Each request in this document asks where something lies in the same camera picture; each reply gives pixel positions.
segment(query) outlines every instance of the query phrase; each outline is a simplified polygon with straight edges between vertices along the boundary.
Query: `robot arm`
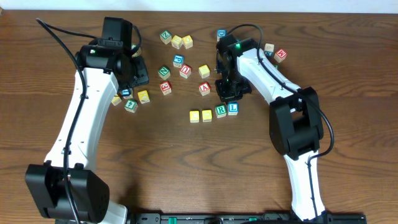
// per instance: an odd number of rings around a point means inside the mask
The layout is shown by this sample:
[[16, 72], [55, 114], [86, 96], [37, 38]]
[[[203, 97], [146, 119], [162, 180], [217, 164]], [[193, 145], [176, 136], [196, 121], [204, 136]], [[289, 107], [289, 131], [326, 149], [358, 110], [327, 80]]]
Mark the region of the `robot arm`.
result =
[[131, 52], [136, 50], [131, 50], [132, 28], [124, 19], [106, 17], [102, 38], [84, 45], [75, 56], [87, 91], [70, 141], [68, 176], [63, 174], [63, 148], [81, 97], [78, 72], [72, 100], [53, 148], [43, 165], [29, 165], [25, 174], [29, 191], [44, 218], [74, 219], [65, 192], [65, 180], [69, 180], [74, 198], [71, 203], [76, 205], [82, 222], [126, 223], [127, 208], [109, 201], [109, 187], [95, 170], [98, 141], [111, 100], [117, 92], [149, 81], [142, 57], [131, 58]]
[[[68, 168], [81, 164], [86, 170], [95, 172], [98, 141], [106, 113], [112, 98], [119, 88], [118, 81], [113, 73], [104, 73], [98, 68], [84, 68], [87, 88], [87, 98], [81, 109], [75, 131], [72, 136]], [[81, 81], [78, 72], [75, 74], [75, 89], [63, 122], [60, 134], [45, 161], [51, 161], [51, 166], [63, 167], [63, 147], [75, 115], [81, 95]]]
[[[322, 122], [310, 105], [297, 98], [278, 84], [261, 66], [257, 58], [257, 43], [252, 39], [236, 41], [230, 34], [220, 39], [217, 49], [223, 57], [218, 62], [223, 79], [216, 81], [221, 101], [236, 101], [244, 93], [251, 92], [250, 81], [270, 104], [270, 137], [277, 151], [286, 160], [292, 186], [292, 210], [301, 220], [315, 218], [313, 200], [308, 175], [308, 158], [318, 154], [319, 140], [323, 137]], [[300, 87], [285, 78], [260, 51], [260, 58], [267, 67], [286, 86], [299, 91], [318, 103], [312, 88]], [[303, 116], [293, 120], [291, 113], [302, 111]], [[320, 197], [316, 159], [311, 166], [313, 191], [317, 215], [325, 210]]]

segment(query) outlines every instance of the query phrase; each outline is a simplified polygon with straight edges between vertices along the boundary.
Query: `wooden alphabet block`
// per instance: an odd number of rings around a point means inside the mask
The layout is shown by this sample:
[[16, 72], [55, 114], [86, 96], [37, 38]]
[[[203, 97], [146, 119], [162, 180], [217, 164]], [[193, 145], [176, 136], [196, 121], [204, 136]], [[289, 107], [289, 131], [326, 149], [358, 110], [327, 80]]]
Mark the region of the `wooden alphabet block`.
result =
[[285, 60], [286, 56], [287, 56], [287, 53], [286, 53], [283, 49], [280, 49], [280, 50], [278, 50], [278, 51], [275, 53], [274, 59], [275, 59], [278, 63], [281, 63], [283, 60]]
[[199, 120], [200, 120], [199, 111], [190, 111], [189, 119], [190, 119], [191, 123], [199, 123]]
[[[134, 44], [131, 45], [131, 50], [132, 50], [134, 47], [136, 47]], [[133, 57], [137, 57], [137, 56], [140, 56], [140, 55], [141, 55], [141, 48], [139, 48], [138, 51], [137, 51], [136, 53], [134, 53], [132, 56], [133, 56]]]
[[150, 102], [148, 91], [146, 90], [138, 92], [138, 98], [142, 104]]
[[199, 85], [199, 92], [202, 96], [205, 96], [210, 93], [210, 85], [207, 82], [204, 82]]
[[190, 35], [182, 37], [182, 42], [183, 42], [183, 45], [185, 46], [185, 49], [193, 47], [193, 40]]
[[209, 77], [210, 75], [209, 67], [207, 65], [199, 67], [199, 75], [201, 76], [201, 78]]
[[217, 118], [222, 118], [222, 117], [226, 116], [225, 105], [216, 106], [216, 115], [217, 115]]
[[220, 41], [220, 38], [226, 36], [226, 29], [217, 30], [217, 42]]
[[239, 112], [239, 106], [237, 103], [228, 104], [228, 115], [237, 115]]
[[118, 105], [120, 102], [122, 102], [122, 99], [120, 99], [120, 96], [119, 95], [115, 95], [114, 97], [113, 97], [113, 99], [112, 99], [112, 104], [114, 105], [114, 106], [116, 106], [116, 105]]
[[124, 99], [132, 99], [132, 88], [127, 90], [122, 90], [121, 95]]
[[273, 53], [274, 53], [274, 44], [266, 44], [264, 46], [264, 54], [267, 57], [272, 57]]
[[162, 90], [163, 95], [167, 95], [172, 92], [172, 87], [168, 81], [160, 84], [160, 89]]
[[172, 41], [172, 34], [168, 30], [165, 30], [160, 34], [160, 39], [164, 44], [168, 44]]
[[170, 69], [167, 68], [166, 66], [162, 66], [162, 68], [159, 69], [159, 71], [157, 72], [159, 74], [159, 76], [163, 79], [166, 80], [170, 77], [171, 73], [170, 73]]
[[183, 63], [184, 63], [184, 56], [182, 56], [182, 55], [174, 56], [174, 60], [173, 60], [174, 67], [181, 68]]
[[203, 120], [203, 122], [210, 122], [211, 119], [213, 118], [212, 114], [211, 114], [211, 110], [204, 110], [201, 112], [201, 118]]
[[182, 38], [175, 35], [172, 39], [172, 46], [175, 47], [176, 49], [179, 49], [182, 45]]
[[191, 75], [192, 68], [188, 65], [182, 65], [180, 75], [184, 78], [188, 78]]
[[127, 103], [124, 105], [124, 109], [126, 111], [130, 111], [132, 113], [135, 113], [137, 110], [138, 104], [134, 100], [127, 100]]

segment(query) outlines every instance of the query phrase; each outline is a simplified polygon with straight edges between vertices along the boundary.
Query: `wooden table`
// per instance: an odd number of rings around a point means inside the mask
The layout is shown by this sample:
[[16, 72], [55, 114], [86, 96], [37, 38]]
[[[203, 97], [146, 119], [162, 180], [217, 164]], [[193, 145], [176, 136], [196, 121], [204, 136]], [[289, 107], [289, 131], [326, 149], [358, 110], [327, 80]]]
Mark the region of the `wooden table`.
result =
[[[150, 103], [135, 114], [111, 105], [98, 146], [97, 174], [111, 199], [164, 213], [263, 213], [288, 210], [286, 163], [269, 139], [269, 109], [257, 90], [239, 101], [237, 116], [189, 122], [192, 109], [220, 105], [214, 82], [216, 30], [261, 25], [267, 42], [287, 51], [280, 71], [316, 89], [336, 135], [319, 160], [321, 195], [332, 212], [364, 213], [368, 223], [398, 222], [398, 23], [394, 15], [4, 11], [0, 17], [0, 223], [52, 223], [38, 213], [24, 181], [41, 164], [63, 123], [75, 68], [35, 18], [66, 30], [101, 35], [105, 16], [140, 29]], [[159, 34], [191, 35], [177, 50]], [[72, 52], [88, 39], [58, 33]], [[240, 39], [255, 37], [247, 28]], [[172, 69], [164, 96], [157, 70], [175, 54], [193, 67], [186, 80]], [[198, 67], [208, 64], [211, 93], [201, 96]], [[329, 144], [328, 134], [321, 151]]]

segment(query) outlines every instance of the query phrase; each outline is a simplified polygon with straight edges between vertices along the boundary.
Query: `green connector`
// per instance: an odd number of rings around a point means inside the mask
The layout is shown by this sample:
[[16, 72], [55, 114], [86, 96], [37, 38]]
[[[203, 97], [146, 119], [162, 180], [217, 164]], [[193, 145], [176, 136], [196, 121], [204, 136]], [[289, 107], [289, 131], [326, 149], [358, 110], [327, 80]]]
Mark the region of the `green connector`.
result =
[[177, 224], [177, 218], [169, 218], [169, 224]]

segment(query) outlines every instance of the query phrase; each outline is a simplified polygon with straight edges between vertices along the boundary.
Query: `white wall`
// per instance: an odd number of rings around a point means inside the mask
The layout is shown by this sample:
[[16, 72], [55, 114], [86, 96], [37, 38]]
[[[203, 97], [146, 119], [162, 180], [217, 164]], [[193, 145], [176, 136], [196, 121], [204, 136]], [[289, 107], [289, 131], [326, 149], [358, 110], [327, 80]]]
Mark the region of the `white wall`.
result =
[[0, 0], [3, 9], [398, 13], [398, 0]]

